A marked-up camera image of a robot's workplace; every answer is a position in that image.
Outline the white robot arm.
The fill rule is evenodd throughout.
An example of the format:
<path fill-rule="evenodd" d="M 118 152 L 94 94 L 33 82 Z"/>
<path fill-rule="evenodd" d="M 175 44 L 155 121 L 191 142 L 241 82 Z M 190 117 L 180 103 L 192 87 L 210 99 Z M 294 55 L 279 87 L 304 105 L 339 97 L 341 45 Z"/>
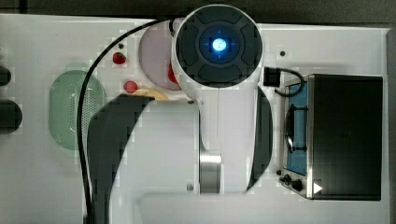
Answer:
<path fill-rule="evenodd" d="M 249 190 L 272 153 L 263 58 L 257 24 L 236 7 L 200 7 L 182 20 L 171 65 L 188 98 L 121 94 L 90 122 L 89 224 L 143 224 L 140 204 L 154 194 Z"/>

